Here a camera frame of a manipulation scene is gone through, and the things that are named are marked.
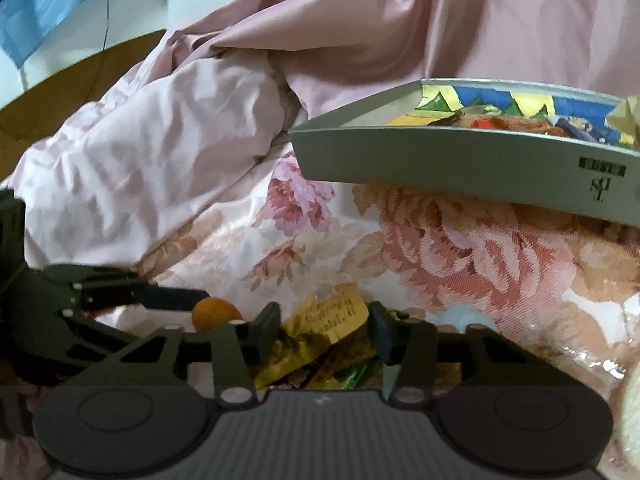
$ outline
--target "orange fruit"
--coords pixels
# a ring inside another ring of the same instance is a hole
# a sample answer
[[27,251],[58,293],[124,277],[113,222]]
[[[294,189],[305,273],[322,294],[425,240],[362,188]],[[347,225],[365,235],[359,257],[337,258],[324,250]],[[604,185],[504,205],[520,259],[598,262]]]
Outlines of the orange fruit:
[[208,332],[215,326],[235,319],[242,319],[242,314],[222,298],[205,298],[196,303],[191,311],[191,322],[199,333]]

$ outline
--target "black cord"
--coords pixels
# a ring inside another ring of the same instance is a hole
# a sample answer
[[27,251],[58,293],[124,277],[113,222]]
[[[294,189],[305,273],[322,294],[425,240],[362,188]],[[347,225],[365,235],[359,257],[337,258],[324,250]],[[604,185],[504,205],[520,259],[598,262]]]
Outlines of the black cord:
[[95,86],[98,84],[98,79],[100,79],[100,74],[102,73],[104,58],[106,57],[106,54],[104,51],[107,48],[107,37],[109,35],[110,22],[111,22],[111,0],[107,0],[107,27],[106,27],[106,30],[104,31],[104,40],[102,41],[102,50],[100,51],[101,52],[100,64],[98,65],[98,72],[95,75],[94,82],[92,83],[91,88],[89,88],[89,91],[86,93],[86,97],[84,98],[84,104],[87,104],[89,102],[89,97],[91,97],[91,94],[95,89]]

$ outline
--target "open box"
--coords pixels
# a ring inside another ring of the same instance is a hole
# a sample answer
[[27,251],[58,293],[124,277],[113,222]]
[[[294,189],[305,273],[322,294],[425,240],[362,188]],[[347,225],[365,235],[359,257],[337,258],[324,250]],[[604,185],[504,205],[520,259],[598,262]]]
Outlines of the open box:
[[424,102],[423,88],[434,87],[467,94],[467,99],[474,91],[545,96],[550,106],[555,105],[555,114],[588,115],[591,122],[600,124],[622,101],[597,92],[536,83],[415,81],[290,130],[305,178],[468,194],[640,226],[640,153],[534,133],[389,125]]

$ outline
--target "pink blanket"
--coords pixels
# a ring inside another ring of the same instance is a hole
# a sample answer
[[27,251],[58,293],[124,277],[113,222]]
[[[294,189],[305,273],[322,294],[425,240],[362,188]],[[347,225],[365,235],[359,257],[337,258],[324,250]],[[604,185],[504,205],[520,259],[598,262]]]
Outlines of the pink blanket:
[[[270,300],[288,314],[346,281],[417,315],[462,302],[519,342],[547,337],[598,362],[593,385],[608,397],[637,361],[638,230],[308,182],[283,132],[426,76],[638,93],[639,10],[640,0],[234,0],[167,34],[25,153],[6,184],[27,203],[28,261],[138,264],[247,317]],[[138,310],[105,321],[151,330]],[[628,466],[625,428],[617,438],[607,472]],[[7,478],[23,463],[7,460]]]

